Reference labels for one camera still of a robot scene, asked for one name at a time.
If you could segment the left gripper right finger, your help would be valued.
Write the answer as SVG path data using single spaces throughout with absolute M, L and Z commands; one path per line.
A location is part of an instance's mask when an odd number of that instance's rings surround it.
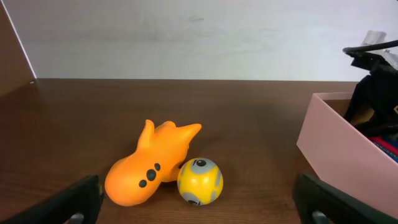
M 308 174 L 296 177 L 292 197 L 300 222 L 304 224 L 397 224 L 396 218 Z

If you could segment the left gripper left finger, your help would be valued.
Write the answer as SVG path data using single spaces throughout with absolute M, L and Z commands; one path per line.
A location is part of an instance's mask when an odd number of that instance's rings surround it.
M 99 177 L 88 175 L 2 223 L 96 223 L 103 199 Z

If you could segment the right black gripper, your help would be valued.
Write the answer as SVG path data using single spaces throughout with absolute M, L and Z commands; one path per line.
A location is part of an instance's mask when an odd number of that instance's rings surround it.
M 397 133 L 397 70 L 377 64 L 357 83 L 344 115 L 352 122 L 365 106 L 374 113 L 368 121 L 354 127 L 366 137 Z

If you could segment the red fire truck with ladder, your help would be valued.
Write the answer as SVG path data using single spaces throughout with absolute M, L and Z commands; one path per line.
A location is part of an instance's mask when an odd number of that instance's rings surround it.
M 369 137 L 369 140 L 386 153 L 392 160 L 397 162 L 397 134 L 373 136 Z

